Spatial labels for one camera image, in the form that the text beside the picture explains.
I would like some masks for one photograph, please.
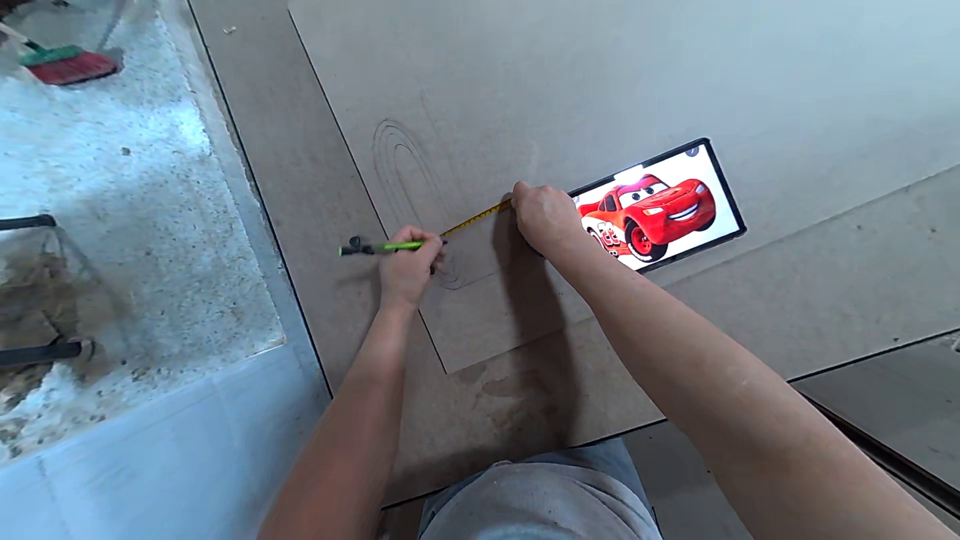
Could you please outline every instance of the green pencil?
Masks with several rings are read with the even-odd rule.
[[[414,240],[413,242],[398,242],[396,244],[385,243],[385,244],[358,244],[352,245],[353,242],[350,242],[349,246],[340,247],[340,256],[344,255],[377,255],[383,253],[393,253],[399,250],[417,250],[425,242],[423,240]]]

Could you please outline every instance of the red tire rim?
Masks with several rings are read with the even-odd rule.
[[[650,241],[650,238],[647,238],[640,227],[634,227],[634,230],[630,233],[630,243],[634,244],[634,249],[641,255],[650,255],[650,252],[654,249],[654,243]]]

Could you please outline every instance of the red broom bristles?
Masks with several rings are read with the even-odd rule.
[[[111,58],[89,52],[83,52],[70,59],[27,67],[35,77],[47,85],[61,86],[106,77],[118,68],[117,63]]]

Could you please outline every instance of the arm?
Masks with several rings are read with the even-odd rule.
[[[607,255],[565,193],[518,183],[513,200],[527,241],[588,302],[755,538],[956,538],[766,364]]]
[[[260,530],[262,540],[372,538],[394,466],[410,322],[443,247],[406,227],[391,241],[429,240],[381,260],[380,310]]]

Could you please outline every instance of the broom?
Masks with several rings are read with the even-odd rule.
[[[26,67],[47,85],[72,85],[106,77],[118,69],[112,59],[85,51],[76,45],[44,49],[30,38],[0,22],[0,32],[19,41],[30,53],[20,57]]]

